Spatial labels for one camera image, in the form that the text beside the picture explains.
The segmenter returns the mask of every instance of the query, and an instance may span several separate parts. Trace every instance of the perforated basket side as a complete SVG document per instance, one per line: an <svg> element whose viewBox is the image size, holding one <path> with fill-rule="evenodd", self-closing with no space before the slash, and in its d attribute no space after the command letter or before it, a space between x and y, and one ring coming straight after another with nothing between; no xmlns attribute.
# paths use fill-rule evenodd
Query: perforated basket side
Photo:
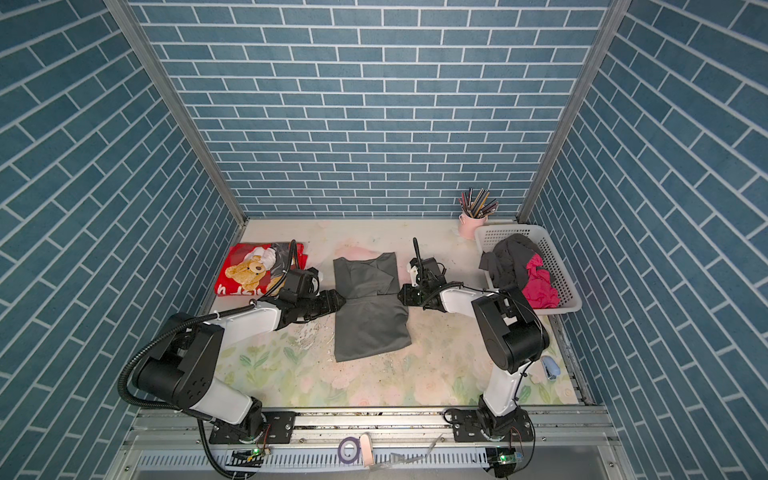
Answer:
<svg viewBox="0 0 768 480"><path fill-rule="evenodd" d="M543 227L538 225L488 225L479 227L475 231L475 240L480 254L493 250L498 242L509 237L514 233L521 233L531 239L541 250L541 259L544 262L544 268L549 270L550 281L554 288L558 290L560 304L555 309L536 309L540 315L559 314L575 312L581 308L581 298L576 292L576 287L565 268L563 260L560 258L557 249L554 247L549 233ZM488 286L493 287L491 277L485 273Z"/></svg>

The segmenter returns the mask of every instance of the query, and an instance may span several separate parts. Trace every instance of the pink cloth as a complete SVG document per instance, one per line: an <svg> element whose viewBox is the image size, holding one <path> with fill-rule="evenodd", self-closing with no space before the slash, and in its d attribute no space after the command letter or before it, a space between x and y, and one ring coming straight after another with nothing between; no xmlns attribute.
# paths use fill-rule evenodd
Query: pink cloth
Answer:
<svg viewBox="0 0 768 480"><path fill-rule="evenodd" d="M549 280L549 270L539 268L544 261L536 253L525 269L528 271L528 285L523 289L523 295L533 308L557 308L560 297Z"/></svg>

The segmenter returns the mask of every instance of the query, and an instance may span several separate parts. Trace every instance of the blue brick wall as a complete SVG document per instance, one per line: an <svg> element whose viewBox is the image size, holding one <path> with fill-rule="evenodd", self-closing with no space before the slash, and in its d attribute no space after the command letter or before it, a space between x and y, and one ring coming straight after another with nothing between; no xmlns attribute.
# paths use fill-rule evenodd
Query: blue brick wall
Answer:
<svg viewBox="0 0 768 480"><path fill-rule="evenodd" d="M645 478L768 478L767 7L634 0L532 217Z"/></svg>
<svg viewBox="0 0 768 480"><path fill-rule="evenodd" d="M251 217L513 217L608 0L132 2Z"/></svg>
<svg viewBox="0 0 768 480"><path fill-rule="evenodd" d="M103 475L233 221L101 0L0 1L0 478Z"/></svg>

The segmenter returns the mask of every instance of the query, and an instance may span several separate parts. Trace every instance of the purple tape roll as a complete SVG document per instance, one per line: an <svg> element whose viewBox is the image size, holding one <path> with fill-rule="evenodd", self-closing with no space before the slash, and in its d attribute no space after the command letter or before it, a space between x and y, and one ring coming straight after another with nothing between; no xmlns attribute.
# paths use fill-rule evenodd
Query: purple tape roll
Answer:
<svg viewBox="0 0 768 480"><path fill-rule="evenodd" d="M357 459L360 458L360 441L355 437L345 438L339 443L336 454L343 464L350 465L357 462Z"/></svg>

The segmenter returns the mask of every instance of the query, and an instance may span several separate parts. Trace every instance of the dark gray cloth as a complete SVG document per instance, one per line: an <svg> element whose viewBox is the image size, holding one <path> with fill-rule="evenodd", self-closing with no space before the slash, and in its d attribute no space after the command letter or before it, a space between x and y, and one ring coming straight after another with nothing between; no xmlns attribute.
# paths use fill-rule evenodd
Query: dark gray cloth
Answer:
<svg viewBox="0 0 768 480"><path fill-rule="evenodd" d="M536 253L541 255L538 245L525 235L515 233L497 243L493 251L483 253L479 268L488 271L496 288L516 286L523 290L528 285L525 267Z"/></svg>
<svg viewBox="0 0 768 480"><path fill-rule="evenodd" d="M406 328L408 307L397 293L397 258L382 253L373 260L333 261L336 290L346 298L336 312L337 362L400 350L411 344Z"/></svg>

